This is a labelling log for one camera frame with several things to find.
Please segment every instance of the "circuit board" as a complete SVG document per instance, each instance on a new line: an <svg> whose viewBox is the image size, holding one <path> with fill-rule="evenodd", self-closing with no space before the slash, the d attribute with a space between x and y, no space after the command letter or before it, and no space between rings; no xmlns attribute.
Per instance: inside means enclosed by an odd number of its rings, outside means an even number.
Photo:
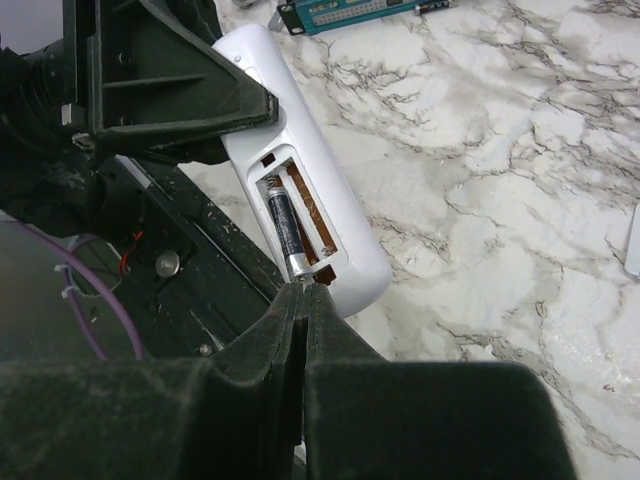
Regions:
<svg viewBox="0 0 640 480"><path fill-rule="evenodd" d="M414 10L452 7L454 0L287 0L278 12L291 35L315 35L334 28Z"/></svg>

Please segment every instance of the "marble countertop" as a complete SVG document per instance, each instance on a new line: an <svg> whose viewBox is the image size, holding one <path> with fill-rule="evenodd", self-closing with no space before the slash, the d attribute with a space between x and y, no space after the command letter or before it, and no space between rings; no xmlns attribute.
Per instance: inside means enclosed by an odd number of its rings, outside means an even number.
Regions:
<svg viewBox="0 0 640 480"><path fill-rule="evenodd" d="M218 2L225 31L267 23ZM275 34L394 269L349 321L397 360L522 363L579 475L640 478L640 6L460 0ZM266 249L228 165L185 171Z"/></svg>

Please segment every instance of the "red wire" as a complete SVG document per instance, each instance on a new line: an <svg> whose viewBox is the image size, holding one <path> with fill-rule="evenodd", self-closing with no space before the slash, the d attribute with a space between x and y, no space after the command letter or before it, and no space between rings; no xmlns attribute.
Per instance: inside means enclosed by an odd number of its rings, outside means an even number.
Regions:
<svg viewBox="0 0 640 480"><path fill-rule="evenodd" d="M140 239L144 235L144 232L141 230L138 233L133 233L132 235L133 235L134 244L127 251L127 253L125 253L122 256L122 258L120 259L120 263L118 264L118 273L120 274L121 277L124 277L125 273L127 272L127 269L129 268L129 266L127 265L127 263L129 262L129 255L135 252L136 249L138 248L138 243L140 242Z"/></svg>

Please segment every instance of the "cable tie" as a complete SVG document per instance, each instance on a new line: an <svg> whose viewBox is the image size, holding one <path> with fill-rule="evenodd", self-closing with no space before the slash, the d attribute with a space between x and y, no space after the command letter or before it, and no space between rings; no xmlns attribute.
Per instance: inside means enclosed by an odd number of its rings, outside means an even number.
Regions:
<svg viewBox="0 0 640 480"><path fill-rule="evenodd" d="M68 287L65 287L64 290L62 290L62 298L64 298L65 300L69 298L69 292L71 290L80 291L80 289L76 285L69 285Z"/></svg>

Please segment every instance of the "white object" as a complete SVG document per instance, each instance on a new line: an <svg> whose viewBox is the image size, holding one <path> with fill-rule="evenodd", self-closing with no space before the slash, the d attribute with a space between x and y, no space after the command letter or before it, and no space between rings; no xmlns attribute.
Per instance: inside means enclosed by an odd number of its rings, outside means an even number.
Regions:
<svg viewBox="0 0 640 480"><path fill-rule="evenodd" d="M329 285L338 314L362 311L388 287L391 267L269 31L246 25L213 48L280 102L277 124L225 135L222 141L283 277L289 280L266 205L270 176L289 193L312 246L311 269Z"/></svg>
<svg viewBox="0 0 640 480"><path fill-rule="evenodd" d="M629 247L624 269L628 274L640 277L640 205L636 205L629 234Z"/></svg>

